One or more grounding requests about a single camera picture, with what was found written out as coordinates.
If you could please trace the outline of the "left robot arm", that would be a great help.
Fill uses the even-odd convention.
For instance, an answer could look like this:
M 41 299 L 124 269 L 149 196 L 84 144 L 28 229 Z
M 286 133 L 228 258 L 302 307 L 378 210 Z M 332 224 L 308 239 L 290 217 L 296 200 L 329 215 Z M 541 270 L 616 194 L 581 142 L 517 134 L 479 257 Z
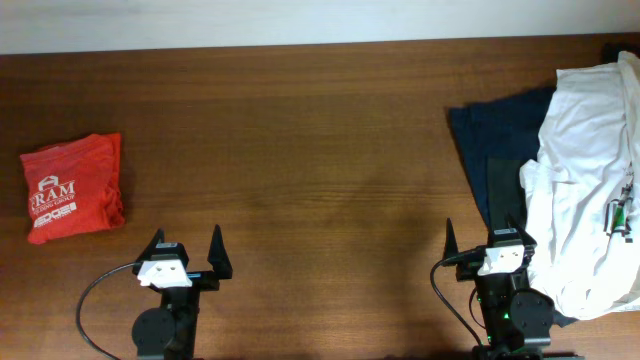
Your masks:
M 138 359 L 192 359 L 194 357 L 200 295 L 230 280 L 233 267 L 221 228 L 214 227 L 207 254 L 211 268 L 189 271 L 183 244 L 167 242 L 159 229 L 137 257 L 132 273 L 140 285 L 161 296 L 160 305 L 142 312 L 132 326 Z

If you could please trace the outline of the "folded red t-shirt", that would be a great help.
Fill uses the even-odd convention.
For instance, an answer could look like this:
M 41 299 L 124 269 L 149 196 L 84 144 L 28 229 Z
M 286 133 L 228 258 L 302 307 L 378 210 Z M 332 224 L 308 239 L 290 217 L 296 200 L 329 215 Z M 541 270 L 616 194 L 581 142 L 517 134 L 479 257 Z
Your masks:
M 50 145 L 20 160 L 32 220 L 28 242 L 44 244 L 125 224 L 119 133 Z

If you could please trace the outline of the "black garment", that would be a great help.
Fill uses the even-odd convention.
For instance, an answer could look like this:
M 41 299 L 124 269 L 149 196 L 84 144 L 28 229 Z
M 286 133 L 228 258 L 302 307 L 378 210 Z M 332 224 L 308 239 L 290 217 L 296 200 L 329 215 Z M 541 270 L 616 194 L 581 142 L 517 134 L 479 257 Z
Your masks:
M 613 63 L 618 61 L 620 52 L 630 52 L 636 56 L 640 53 L 640 46 L 631 43 L 606 43 L 600 52 L 600 60 L 603 64 Z

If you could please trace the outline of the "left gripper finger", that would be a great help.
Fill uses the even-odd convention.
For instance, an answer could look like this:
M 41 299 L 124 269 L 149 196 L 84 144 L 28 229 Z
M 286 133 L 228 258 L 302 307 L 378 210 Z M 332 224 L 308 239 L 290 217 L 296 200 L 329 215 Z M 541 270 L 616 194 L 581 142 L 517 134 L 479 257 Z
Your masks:
M 233 267 L 224 246 L 221 227 L 218 224 L 214 227 L 207 261 L 219 279 L 229 280 L 233 277 Z
M 145 261 L 151 260 L 151 256 L 154 254 L 156 246 L 160 243 L 163 243 L 164 238 L 165 238 L 164 230 L 159 228 L 154 234 L 151 241 L 147 244 L 147 246 L 143 249 L 140 255 L 136 258 L 135 265 L 132 268 L 133 274 L 138 274 L 140 272 L 142 264 Z

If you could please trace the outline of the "dark navy garment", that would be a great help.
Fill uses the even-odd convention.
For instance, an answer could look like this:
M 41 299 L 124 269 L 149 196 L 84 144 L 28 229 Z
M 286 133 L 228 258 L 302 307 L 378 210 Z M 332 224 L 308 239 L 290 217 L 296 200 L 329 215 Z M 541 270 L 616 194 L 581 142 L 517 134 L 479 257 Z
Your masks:
M 519 172 L 537 156 L 538 133 L 554 92 L 554 87 L 534 88 L 447 110 L 477 209 L 490 231 L 505 228 L 509 216 L 526 224 Z

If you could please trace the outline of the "white t-shirt with graphic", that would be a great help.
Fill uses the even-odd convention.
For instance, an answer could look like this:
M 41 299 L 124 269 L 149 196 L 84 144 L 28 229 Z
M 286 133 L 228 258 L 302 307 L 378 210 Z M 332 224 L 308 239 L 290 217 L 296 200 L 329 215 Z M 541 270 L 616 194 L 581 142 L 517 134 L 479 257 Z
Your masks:
M 639 308 L 639 58 L 559 70 L 534 160 L 520 169 L 534 289 L 562 315 Z

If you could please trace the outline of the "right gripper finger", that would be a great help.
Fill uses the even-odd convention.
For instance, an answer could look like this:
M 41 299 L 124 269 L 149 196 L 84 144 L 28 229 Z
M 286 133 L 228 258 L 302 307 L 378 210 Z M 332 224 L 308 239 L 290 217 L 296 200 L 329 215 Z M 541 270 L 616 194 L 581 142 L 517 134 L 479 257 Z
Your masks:
M 450 218 L 446 220 L 446 236 L 442 260 L 448 264 L 459 255 L 457 240 Z
M 521 240 L 523 246 L 526 249 L 535 249 L 537 246 L 537 242 L 534 238 L 529 235 L 521 224 L 510 214 L 507 214 L 507 222 L 511 228 L 513 228 L 518 234 L 519 239 Z

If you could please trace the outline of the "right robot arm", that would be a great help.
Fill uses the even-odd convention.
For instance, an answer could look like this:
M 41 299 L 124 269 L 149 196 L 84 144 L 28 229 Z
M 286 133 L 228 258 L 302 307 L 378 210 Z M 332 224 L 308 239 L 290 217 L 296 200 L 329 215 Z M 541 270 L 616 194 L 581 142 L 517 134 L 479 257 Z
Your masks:
M 507 226 L 489 233 L 485 245 L 458 249 L 451 220 L 446 222 L 443 257 L 430 271 L 434 292 L 471 333 L 476 345 L 473 359 L 481 360 L 570 360 L 573 353 L 546 353 L 551 344 L 555 305 L 547 295 L 530 286 L 527 268 L 535 254 L 536 241 L 512 217 Z M 469 325 L 439 290 L 435 273 L 455 267 L 458 282 L 471 281 L 470 295 L 481 310 L 486 341 Z

